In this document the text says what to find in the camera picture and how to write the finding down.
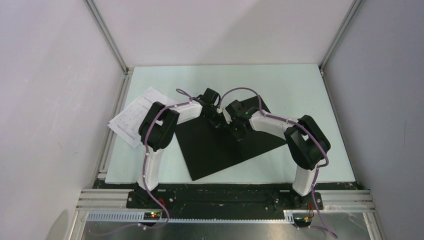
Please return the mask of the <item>red and black folder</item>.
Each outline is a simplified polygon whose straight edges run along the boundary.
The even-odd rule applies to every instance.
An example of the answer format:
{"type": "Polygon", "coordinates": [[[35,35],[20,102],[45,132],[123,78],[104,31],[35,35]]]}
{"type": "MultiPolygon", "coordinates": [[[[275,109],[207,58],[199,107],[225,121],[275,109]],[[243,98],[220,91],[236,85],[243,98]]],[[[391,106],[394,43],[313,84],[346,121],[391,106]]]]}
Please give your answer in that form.
{"type": "Polygon", "coordinates": [[[247,131],[237,140],[224,123],[217,125],[204,113],[178,124],[175,135],[193,181],[286,144],[284,139],[262,131],[247,131]]]}

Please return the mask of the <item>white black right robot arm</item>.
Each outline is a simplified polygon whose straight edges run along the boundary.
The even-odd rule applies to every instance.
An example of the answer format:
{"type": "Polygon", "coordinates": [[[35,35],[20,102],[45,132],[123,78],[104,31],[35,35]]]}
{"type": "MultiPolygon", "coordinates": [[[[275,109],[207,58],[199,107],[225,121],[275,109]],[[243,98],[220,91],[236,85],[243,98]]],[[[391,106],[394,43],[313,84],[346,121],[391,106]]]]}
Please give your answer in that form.
{"type": "Polygon", "coordinates": [[[311,201],[309,193],[316,184],[319,169],[329,165],[327,152],[331,144],[315,120],[304,115],[301,118],[283,118],[264,110],[242,110],[241,113],[223,111],[228,125],[236,134],[242,130],[264,132],[283,139],[297,164],[290,195],[291,204],[303,209],[311,201]]]}

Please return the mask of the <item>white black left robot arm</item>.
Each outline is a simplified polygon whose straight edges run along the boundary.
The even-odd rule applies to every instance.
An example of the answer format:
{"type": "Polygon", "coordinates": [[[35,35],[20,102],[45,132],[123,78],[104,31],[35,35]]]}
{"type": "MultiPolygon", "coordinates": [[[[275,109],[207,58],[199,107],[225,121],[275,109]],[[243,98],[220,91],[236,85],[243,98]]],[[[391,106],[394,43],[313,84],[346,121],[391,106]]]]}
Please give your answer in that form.
{"type": "Polygon", "coordinates": [[[196,99],[170,106],[159,101],[152,104],[138,129],[146,150],[141,179],[133,190],[145,208],[157,204],[158,195],[153,190],[159,184],[163,152],[174,136],[191,180],[199,180],[228,166],[231,152],[225,147],[227,131],[222,120],[209,100],[196,99]]]}

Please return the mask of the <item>white printed paper files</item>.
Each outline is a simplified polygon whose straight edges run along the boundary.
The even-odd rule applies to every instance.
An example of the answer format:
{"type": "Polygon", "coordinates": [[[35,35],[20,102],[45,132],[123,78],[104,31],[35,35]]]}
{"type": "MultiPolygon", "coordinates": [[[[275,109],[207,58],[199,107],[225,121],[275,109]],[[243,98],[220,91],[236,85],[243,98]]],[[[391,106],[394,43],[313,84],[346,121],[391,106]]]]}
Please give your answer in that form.
{"type": "Polygon", "coordinates": [[[166,106],[176,103],[174,99],[165,96],[153,87],[149,87],[110,120],[108,127],[127,144],[136,148],[141,143],[139,127],[154,102],[160,102],[166,106]]]}

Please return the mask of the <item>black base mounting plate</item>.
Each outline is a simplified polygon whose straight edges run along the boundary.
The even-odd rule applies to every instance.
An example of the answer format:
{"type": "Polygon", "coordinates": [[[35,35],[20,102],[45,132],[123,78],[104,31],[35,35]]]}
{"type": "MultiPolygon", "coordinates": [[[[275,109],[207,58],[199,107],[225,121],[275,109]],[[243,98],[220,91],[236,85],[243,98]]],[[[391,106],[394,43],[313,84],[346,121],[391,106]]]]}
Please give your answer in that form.
{"type": "Polygon", "coordinates": [[[325,191],[356,191],[354,182],[319,183],[315,193],[299,196],[288,183],[271,184],[165,184],[144,201],[135,184],[107,184],[97,180],[94,190],[127,190],[124,208],[161,212],[160,220],[284,220],[284,211],[323,210],[325,191]]]}

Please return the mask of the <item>right controller board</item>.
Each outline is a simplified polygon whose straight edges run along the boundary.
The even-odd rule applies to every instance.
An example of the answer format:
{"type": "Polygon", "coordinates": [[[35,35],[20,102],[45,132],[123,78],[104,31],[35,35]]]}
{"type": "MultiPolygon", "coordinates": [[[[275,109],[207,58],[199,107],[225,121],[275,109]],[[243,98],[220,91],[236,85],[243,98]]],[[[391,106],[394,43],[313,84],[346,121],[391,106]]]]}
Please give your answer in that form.
{"type": "Polygon", "coordinates": [[[312,219],[310,217],[295,217],[293,220],[293,225],[296,228],[309,228],[311,223],[312,223],[312,219]]]}

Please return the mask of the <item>left controller board with leds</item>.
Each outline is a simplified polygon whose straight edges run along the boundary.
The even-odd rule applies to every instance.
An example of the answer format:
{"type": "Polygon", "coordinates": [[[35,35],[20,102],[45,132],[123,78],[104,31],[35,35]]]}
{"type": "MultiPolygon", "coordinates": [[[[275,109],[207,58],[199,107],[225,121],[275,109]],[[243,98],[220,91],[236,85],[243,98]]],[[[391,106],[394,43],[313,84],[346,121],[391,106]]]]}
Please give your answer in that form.
{"type": "Polygon", "coordinates": [[[161,212],[155,212],[155,211],[148,211],[145,212],[143,215],[143,220],[145,221],[153,221],[153,220],[159,220],[162,216],[161,212]]]}

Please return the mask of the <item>left aluminium corner post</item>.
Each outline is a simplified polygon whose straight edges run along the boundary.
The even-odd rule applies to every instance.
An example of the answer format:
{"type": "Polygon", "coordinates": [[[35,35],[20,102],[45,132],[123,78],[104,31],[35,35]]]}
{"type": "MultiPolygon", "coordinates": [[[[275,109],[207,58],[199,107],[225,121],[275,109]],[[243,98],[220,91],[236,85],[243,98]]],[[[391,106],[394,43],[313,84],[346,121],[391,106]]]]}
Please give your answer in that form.
{"type": "Polygon", "coordinates": [[[95,1],[94,0],[84,0],[83,2],[86,5],[92,19],[94,20],[94,23],[96,24],[100,34],[103,37],[106,45],[109,47],[109,50],[111,51],[111,53],[112,53],[114,59],[116,60],[119,68],[121,69],[121,71],[124,74],[127,74],[128,71],[129,71],[129,67],[125,63],[125,60],[124,60],[117,44],[115,43],[113,36],[112,36],[104,18],[102,17],[102,14],[101,14],[100,10],[98,9],[95,1]]]}

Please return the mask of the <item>aluminium corner post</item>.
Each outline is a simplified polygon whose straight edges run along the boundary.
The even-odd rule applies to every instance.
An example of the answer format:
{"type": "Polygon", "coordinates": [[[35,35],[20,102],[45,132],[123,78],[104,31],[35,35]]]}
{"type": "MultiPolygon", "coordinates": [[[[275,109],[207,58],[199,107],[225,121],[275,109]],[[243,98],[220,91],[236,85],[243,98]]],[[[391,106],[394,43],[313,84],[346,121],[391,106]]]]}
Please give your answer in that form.
{"type": "Polygon", "coordinates": [[[94,0],[84,0],[83,2],[86,5],[92,19],[94,20],[94,23],[96,24],[100,34],[103,37],[106,45],[109,47],[109,50],[111,51],[111,53],[112,53],[114,59],[116,60],[119,68],[121,69],[121,71],[124,74],[127,74],[128,71],[129,71],[129,67],[125,63],[125,60],[124,60],[117,44],[115,43],[113,36],[112,36],[104,18],[102,17],[102,14],[101,14],[100,10],[98,9],[95,1],[94,0]]]}
{"type": "Polygon", "coordinates": [[[347,34],[350,26],[352,25],[354,19],[358,15],[361,7],[365,2],[365,0],[354,0],[350,5],[345,17],[343,18],[338,30],[336,31],[334,38],[332,39],[327,51],[325,52],[322,61],[319,64],[319,70],[322,75],[324,74],[325,68],[341,44],[344,36],[347,34]]]}

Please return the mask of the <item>aluminium front frame rail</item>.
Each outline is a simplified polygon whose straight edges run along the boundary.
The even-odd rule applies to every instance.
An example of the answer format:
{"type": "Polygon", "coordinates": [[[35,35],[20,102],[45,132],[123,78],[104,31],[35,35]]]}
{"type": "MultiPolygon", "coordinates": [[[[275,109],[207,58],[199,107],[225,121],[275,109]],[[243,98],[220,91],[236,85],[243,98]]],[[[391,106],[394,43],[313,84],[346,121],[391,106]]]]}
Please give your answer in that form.
{"type": "Polygon", "coordinates": [[[285,184],[161,184],[153,193],[84,189],[69,240],[385,240],[369,190],[326,186],[290,203],[285,184]]]}

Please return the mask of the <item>right aluminium corner post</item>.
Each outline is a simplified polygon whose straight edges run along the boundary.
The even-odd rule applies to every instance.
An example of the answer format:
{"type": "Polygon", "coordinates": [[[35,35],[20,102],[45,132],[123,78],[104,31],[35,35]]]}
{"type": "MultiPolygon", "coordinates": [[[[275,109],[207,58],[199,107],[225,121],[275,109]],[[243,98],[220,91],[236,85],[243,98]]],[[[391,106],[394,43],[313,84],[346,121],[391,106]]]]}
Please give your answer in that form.
{"type": "Polygon", "coordinates": [[[319,64],[319,70],[322,75],[324,74],[325,68],[341,44],[344,36],[347,34],[350,26],[352,25],[354,19],[358,15],[361,7],[365,2],[365,0],[354,0],[350,5],[345,17],[343,18],[338,30],[336,31],[334,38],[332,39],[327,51],[325,52],[322,61],[319,64]]]}

